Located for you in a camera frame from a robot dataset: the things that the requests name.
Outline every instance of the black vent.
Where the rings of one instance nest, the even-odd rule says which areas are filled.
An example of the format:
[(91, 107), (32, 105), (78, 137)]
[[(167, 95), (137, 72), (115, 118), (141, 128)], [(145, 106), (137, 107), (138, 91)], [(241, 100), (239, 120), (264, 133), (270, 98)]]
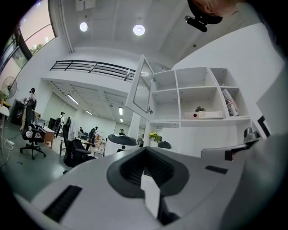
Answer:
[(144, 170), (149, 171), (163, 196), (178, 194), (189, 179), (189, 171), (182, 163), (146, 147), (111, 164), (107, 180), (122, 196), (143, 198), (140, 186)]
[(220, 167), (212, 166), (212, 165), (206, 166), (205, 169), (216, 172), (216, 173), (221, 173), (221, 174), (226, 174), (228, 172), (228, 169), (226, 168), (220, 168)]
[(59, 197), (44, 211), (44, 214), (52, 220), (59, 222), (79, 195), (82, 188), (69, 186)]

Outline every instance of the white ceiling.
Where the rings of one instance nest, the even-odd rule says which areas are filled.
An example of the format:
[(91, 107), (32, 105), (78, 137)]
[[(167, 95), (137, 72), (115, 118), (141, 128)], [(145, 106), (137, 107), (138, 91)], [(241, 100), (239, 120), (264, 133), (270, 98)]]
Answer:
[[(122, 118), (123, 123), (131, 124), (133, 112), (125, 107), (127, 93), (99, 86), (91, 88), (91, 85), (88, 84), (74, 85), (69, 81), (50, 81), (50, 83), (58, 95), (62, 95), (67, 99), (67, 95), (70, 94), (80, 104), (77, 106), (72, 100), (68, 99), (69, 104), (74, 108), (88, 110), (95, 116), (119, 123)], [(119, 107), (123, 108), (123, 116), (119, 114)], [(146, 120), (141, 118), (140, 127), (145, 128), (145, 126)]]
[[(95, 46), (97, 41), (120, 42), (160, 53), (174, 63), (207, 43), (248, 25), (236, 12), (217, 25), (208, 25), (208, 32), (203, 33), (184, 20), (186, 15), (192, 15), (187, 0), (96, 0), (94, 8), (83, 11), (76, 11), (74, 0), (64, 0), (63, 6), (73, 47), (85, 42), (91, 44), (91, 41), (95, 41)], [(87, 22), (87, 32), (80, 31), (81, 22)], [(133, 33), (137, 24), (145, 27), (143, 36)]]

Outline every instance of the power strip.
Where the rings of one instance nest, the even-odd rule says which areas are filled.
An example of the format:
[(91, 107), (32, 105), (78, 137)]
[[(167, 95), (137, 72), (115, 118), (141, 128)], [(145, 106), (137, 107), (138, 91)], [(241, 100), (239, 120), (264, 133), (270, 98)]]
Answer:
[(11, 146), (14, 146), (14, 145), (15, 145), (14, 142), (12, 142), (12, 141), (10, 141), (10, 140), (8, 140), (7, 143), (9, 143)]

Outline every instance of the window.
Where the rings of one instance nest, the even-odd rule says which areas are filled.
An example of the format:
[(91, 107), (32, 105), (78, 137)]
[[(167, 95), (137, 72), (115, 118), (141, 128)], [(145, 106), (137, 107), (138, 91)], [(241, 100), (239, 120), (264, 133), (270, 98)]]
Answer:
[(17, 49), (17, 51), (8, 60), (5, 67), (1, 71), (0, 86), (2, 86), (3, 81), (8, 77), (13, 77), (14, 79), (16, 79), (18, 73), (21, 71), (21, 69), (26, 64), (26, 62), (27, 62), (27, 59), (24, 57), (21, 50)]
[(20, 31), (32, 55), (55, 37), (48, 0), (38, 1), (32, 6), (20, 21)]
[(0, 58), (0, 73), (2, 69), (4, 68), (5, 64), (7, 63), (9, 57), (13, 53), (13, 51), (16, 49), (16, 41), (15, 37), (11, 36), (9, 40), (7, 41), (4, 50), (2, 52), (1, 58)]

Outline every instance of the open cabinet door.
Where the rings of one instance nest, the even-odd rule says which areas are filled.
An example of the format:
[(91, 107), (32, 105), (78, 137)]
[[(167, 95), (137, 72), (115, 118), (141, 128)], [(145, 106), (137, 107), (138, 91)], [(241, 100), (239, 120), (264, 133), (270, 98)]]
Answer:
[(148, 121), (153, 120), (154, 117), (154, 107), (150, 103), (150, 100), (152, 101), (151, 84), (153, 75), (151, 66), (145, 56), (142, 55), (125, 104), (125, 106)]

